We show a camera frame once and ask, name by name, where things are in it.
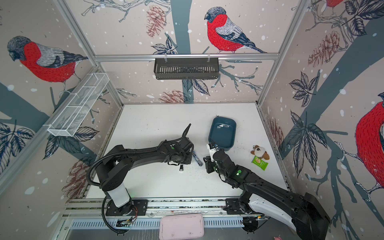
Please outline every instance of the red-breasted bird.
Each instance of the red-breasted bird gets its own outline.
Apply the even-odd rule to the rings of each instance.
[[[69,53],[60,48],[47,47],[32,42],[24,36],[17,36],[11,39],[7,45],[12,60],[19,59],[36,77],[47,82],[65,81],[75,74],[74,70],[79,62],[88,57],[79,54]]]
[[[378,95],[384,101],[384,93]],[[379,102],[373,107],[364,117],[362,117],[356,126],[356,145],[357,154],[350,154],[343,151],[344,160],[345,154],[359,159],[366,169],[376,179],[376,185],[370,189],[365,189],[361,183],[356,182],[368,195],[365,201],[371,201],[371,193],[377,189],[384,188],[384,102]]]
[[[221,51],[235,52],[241,48],[251,48],[260,53],[265,53],[250,41],[243,30],[236,26],[227,16],[227,12],[222,7],[210,8],[205,15],[208,26],[209,41]]]

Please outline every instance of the white table surface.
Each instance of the white table surface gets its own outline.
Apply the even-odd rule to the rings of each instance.
[[[114,146],[140,149],[157,146],[162,140],[176,139],[191,123],[187,137],[195,146],[195,152],[203,161],[209,156],[206,144],[213,119],[216,116],[236,121],[234,146],[226,153],[235,164],[242,165],[261,178],[286,189],[286,185],[273,154],[256,105],[253,103],[223,104],[152,104],[125,105],[108,144],[106,153]],[[251,163],[253,145],[264,147],[270,159],[265,171]],[[130,170],[124,185],[131,197],[229,197],[239,196],[241,189],[233,189],[223,183],[216,172],[208,174],[205,165],[191,164],[169,166],[152,163]],[[91,186],[87,198],[104,198],[104,192]]]

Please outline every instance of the pink object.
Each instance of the pink object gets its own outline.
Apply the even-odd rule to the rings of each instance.
[[[201,214],[186,214],[163,217],[160,220],[160,240],[182,240],[204,236]]]

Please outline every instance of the green snack bar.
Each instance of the green snack bar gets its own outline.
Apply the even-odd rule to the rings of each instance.
[[[252,160],[252,163],[256,164],[257,166],[259,166],[263,171],[265,171],[266,167],[268,166],[268,163],[267,162],[264,162],[263,160],[261,160],[259,157],[255,156]]]

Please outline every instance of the blue plastic tray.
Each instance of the blue plastic tray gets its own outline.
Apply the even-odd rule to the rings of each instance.
[[[209,132],[209,142],[215,142],[221,149],[228,151],[235,143],[236,122],[230,118],[215,117]]]

